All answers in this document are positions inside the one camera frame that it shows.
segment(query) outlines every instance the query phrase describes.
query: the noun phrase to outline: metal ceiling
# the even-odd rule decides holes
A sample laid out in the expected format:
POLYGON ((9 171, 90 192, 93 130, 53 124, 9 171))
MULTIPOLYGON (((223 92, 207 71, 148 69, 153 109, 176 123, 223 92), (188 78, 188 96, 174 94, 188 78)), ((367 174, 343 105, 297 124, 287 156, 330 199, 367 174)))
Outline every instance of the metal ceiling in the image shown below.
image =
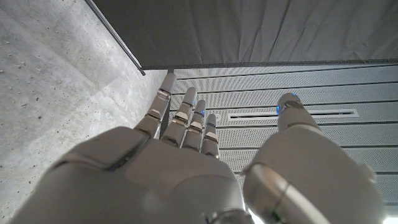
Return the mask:
POLYGON ((322 131, 357 163, 377 174, 386 210, 398 215, 398 66, 319 65, 175 70, 178 77, 169 121, 185 90, 194 86, 218 118, 221 160, 238 175, 277 131, 276 119, 229 119, 232 114, 275 111, 279 97, 294 92, 308 110, 355 109, 359 116, 317 118, 322 131))

